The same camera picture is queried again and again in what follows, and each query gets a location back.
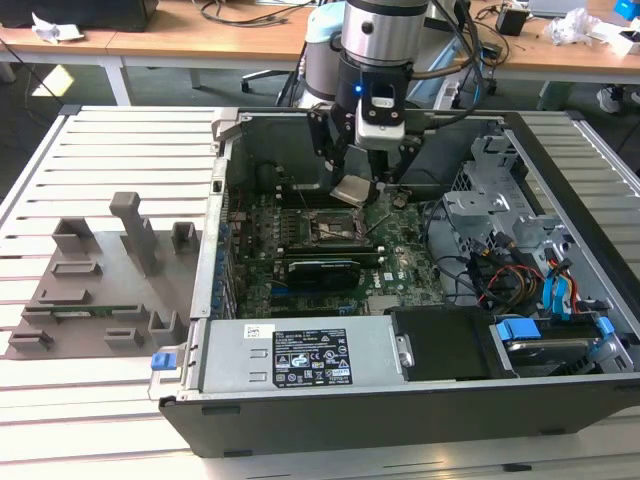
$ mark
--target black box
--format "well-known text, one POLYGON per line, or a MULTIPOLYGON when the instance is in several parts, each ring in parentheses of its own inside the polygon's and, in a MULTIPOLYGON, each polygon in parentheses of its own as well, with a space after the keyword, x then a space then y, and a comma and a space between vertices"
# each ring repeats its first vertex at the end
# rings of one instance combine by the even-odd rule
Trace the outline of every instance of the black box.
POLYGON ((496 20, 496 30, 502 35, 517 37, 520 35, 528 16, 529 10, 503 8, 498 15, 498 20, 496 20))
POLYGON ((0 23, 8 28, 30 27, 33 12, 59 25, 142 32, 157 6, 158 0, 0 0, 0 23))

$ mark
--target barcode sticker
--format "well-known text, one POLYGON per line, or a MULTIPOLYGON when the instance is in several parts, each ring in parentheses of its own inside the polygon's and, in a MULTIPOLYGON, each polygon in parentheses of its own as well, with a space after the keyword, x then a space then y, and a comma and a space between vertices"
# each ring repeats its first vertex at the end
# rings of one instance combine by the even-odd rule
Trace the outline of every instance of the barcode sticker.
POLYGON ((245 324, 244 326, 244 338, 257 339, 257 338, 271 338, 273 332, 275 332, 276 326, 273 323, 265 324, 245 324))
POLYGON ((348 368, 336 368, 330 371, 333 372, 331 373, 332 377, 348 377, 349 375, 351 375, 351 370, 349 370, 348 368))

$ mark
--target black plastic frame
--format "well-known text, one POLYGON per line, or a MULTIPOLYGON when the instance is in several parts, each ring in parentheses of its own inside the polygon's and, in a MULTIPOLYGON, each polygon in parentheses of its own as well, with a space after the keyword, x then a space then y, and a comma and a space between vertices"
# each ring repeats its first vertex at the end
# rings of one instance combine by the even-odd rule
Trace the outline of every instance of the black plastic frame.
MULTIPOLYGON (((469 118, 474 117, 505 120, 505 128, 513 131, 559 205, 571 212, 578 233, 637 315, 639 305, 633 291, 640 292, 640 282, 520 115, 478 112, 469 118)), ((233 400, 178 401, 167 397, 160 400, 160 411, 196 455, 238 457, 573 433, 640 405, 640 379, 624 375, 566 377, 555 383, 520 385, 518 380, 500 382, 504 383, 487 386, 478 382, 475 386, 474 382, 463 382, 419 391, 313 392, 233 400)))

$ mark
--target white table leg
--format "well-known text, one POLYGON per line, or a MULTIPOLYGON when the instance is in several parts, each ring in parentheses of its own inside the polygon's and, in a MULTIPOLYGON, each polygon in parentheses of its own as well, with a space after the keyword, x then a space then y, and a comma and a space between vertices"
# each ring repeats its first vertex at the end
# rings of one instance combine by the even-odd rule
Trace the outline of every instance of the white table leg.
POLYGON ((571 95, 573 82, 545 82, 538 95, 538 110, 564 110, 571 95))
POLYGON ((111 90, 113 91, 114 97, 116 97, 118 106, 130 106, 133 95, 126 67, 119 66, 115 63, 109 63, 103 66, 107 72, 107 77, 109 77, 111 90))
POLYGON ((13 83, 16 81, 16 76, 14 75, 10 64, 0 62, 0 81, 2 83, 13 83))
POLYGON ((191 88, 200 88, 202 84, 200 83, 200 70, 197 68, 189 69, 189 76, 191 77, 191 88))

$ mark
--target blue latch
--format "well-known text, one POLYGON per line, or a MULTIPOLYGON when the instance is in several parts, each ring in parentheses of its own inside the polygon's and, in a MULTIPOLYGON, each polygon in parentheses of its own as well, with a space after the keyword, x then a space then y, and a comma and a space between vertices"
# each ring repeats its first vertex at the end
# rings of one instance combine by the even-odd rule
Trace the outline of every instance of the blue latch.
POLYGON ((151 355, 151 370, 175 370, 177 367, 177 355, 175 353, 158 352, 151 355))
POLYGON ((569 288, 569 282, 564 277, 558 277, 558 283, 556 287, 556 296, 553 297, 553 304, 551 305, 551 311, 556 315, 560 315, 562 320, 569 320, 569 314, 564 311, 564 295, 569 288))
POLYGON ((615 332, 615 329, 613 328, 613 324, 611 323, 611 320, 609 320, 609 317, 600 317, 596 321, 596 325, 598 325, 598 328, 602 332, 603 337, 606 337, 610 333, 615 332))
POLYGON ((506 318, 497 327, 503 342, 542 337, 533 318, 506 318))

